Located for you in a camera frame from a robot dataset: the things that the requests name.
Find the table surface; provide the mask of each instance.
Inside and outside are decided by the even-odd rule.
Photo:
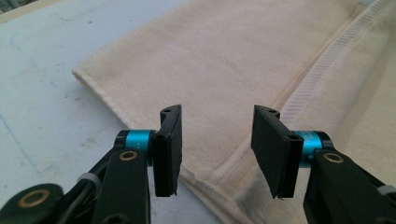
[[[71,72],[182,2],[63,0],[0,24],[0,206],[41,183],[69,191],[112,148],[126,127]],[[152,223],[220,223],[181,182],[156,198],[148,175]]]

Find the towel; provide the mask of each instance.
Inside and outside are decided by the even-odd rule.
[[[180,178],[224,223],[304,223],[301,198],[309,171],[301,171],[305,174],[299,177],[294,199],[270,197],[249,147],[253,106],[280,110],[295,104],[290,100],[310,82],[314,64],[364,9],[355,0],[190,0],[100,49],[73,74],[131,129],[159,128],[158,111],[182,104]],[[386,30],[384,22],[378,23],[382,29],[373,28],[367,37],[376,40],[373,49],[382,43],[375,35]],[[346,49],[353,51],[352,43]],[[337,146],[353,148],[348,145],[354,138],[350,129],[358,134],[361,127],[347,125],[356,123],[347,118],[359,113],[353,108],[370,85],[371,74],[360,77],[358,71],[350,71],[354,76],[345,78],[346,71],[335,70],[342,63],[348,66],[346,59],[366,64],[363,59],[377,60],[379,55],[338,55],[339,61],[330,63],[333,67],[318,79],[309,100],[285,122],[291,128],[329,132],[339,136]],[[375,63],[372,67],[383,68]],[[379,176],[391,176],[390,172],[388,168],[387,175]]]

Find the blue cylindrical joint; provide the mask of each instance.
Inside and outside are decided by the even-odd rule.
[[[314,159],[314,150],[323,148],[320,137],[314,131],[294,131],[304,139],[303,152],[300,160],[301,168],[310,168]]]
[[[130,130],[125,140],[125,147],[131,147],[143,151],[148,158],[148,165],[151,165],[149,158],[149,137],[151,130]]]

